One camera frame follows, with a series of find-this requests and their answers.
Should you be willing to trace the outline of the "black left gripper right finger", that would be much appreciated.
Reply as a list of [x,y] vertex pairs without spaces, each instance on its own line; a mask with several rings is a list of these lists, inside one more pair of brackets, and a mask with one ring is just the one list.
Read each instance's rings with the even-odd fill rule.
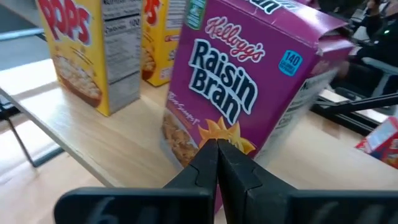
[[231,224],[398,224],[398,191],[299,190],[228,141],[218,141],[218,179]]

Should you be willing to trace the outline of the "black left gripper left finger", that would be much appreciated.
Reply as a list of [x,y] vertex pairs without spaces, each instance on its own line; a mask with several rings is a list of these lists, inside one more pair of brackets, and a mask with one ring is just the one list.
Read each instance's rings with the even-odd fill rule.
[[81,187],[63,194],[55,224],[212,224],[218,143],[209,140],[162,188]]

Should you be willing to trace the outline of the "purple Raisin Bran cereal box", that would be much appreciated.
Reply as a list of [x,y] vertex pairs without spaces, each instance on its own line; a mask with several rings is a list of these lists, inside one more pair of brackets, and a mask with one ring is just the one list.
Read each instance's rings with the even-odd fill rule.
[[266,165],[353,48],[296,0],[188,0],[162,121],[178,169],[209,139]]

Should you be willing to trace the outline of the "yellow Corn Pops cereal box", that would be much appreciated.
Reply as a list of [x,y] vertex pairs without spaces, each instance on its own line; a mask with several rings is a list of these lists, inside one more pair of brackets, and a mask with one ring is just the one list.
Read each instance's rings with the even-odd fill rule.
[[186,0],[143,0],[142,79],[153,86],[170,81]]
[[139,99],[142,0],[35,0],[58,81],[109,116]]

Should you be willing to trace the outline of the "red Froot Loops cereal box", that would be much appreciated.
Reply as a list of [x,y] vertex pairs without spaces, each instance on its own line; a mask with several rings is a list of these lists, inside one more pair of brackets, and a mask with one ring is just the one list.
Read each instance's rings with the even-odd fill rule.
[[398,118],[388,117],[355,148],[398,169]]

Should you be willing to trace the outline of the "grey office chair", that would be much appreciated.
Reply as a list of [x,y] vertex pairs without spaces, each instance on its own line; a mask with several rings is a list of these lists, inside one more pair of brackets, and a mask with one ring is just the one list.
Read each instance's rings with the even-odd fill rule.
[[376,69],[382,70],[383,72],[383,76],[379,82],[379,84],[377,85],[377,87],[375,88],[375,90],[373,91],[372,96],[381,96],[383,94],[384,88],[387,85],[390,77],[396,77],[398,76],[398,67],[389,65],[387,63],[384,63],[382,61],[373,59],[373,58],[369,58],[369,57],[363,57],[362,61],[366,64],[369,65],[371,67],[374,67]]

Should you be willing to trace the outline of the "wooden shelf black metal frame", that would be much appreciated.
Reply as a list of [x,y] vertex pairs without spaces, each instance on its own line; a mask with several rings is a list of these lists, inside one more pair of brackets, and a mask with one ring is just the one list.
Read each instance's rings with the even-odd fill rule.
[[[177,173],[160,147],[166,87],[141,85],[141,98],[110,117],[57,82],[47,44],[0,35],[0,94],[104,185],[161,187]],[[330,135],[304,117],[267,169],[298,189],[398,190],[398,170],[356,150],[358,138]]]

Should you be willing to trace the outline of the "black rig frame strut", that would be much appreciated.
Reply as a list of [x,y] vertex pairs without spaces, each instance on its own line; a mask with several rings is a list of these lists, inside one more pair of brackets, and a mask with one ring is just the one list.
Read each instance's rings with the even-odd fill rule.
[[379,126],[381,122],[368,118],[358,112],[395,105],[398,105],[398,93],[356,101],[345,100],[337,103],[319,96],[310,111],[336,124],[342,125],[355,133],[366,136]]

